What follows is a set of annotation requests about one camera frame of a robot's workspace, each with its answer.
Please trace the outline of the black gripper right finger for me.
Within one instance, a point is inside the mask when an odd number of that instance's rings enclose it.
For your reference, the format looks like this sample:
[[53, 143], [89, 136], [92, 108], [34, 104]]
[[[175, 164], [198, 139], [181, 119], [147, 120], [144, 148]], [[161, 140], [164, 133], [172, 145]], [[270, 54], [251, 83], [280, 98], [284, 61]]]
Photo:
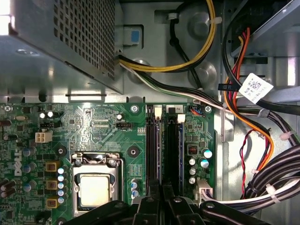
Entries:
[[200, 207], [189, 204], [182, 196], [176, 196], [171, 183], [163, 183], [162, 191], [167, 215], [176, 225], [266, 225], [267, 222], [249, 216], [216, 201], [208, 201]]

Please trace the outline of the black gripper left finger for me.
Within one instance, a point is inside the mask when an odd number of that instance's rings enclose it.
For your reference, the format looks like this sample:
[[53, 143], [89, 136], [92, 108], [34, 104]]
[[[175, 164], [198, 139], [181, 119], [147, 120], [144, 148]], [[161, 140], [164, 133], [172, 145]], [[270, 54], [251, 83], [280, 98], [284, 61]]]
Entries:
[[131, 205], [115, 200], [75, 217], [65, 225], [158, 225], [160, 184], [150, 180], [148, 194]]

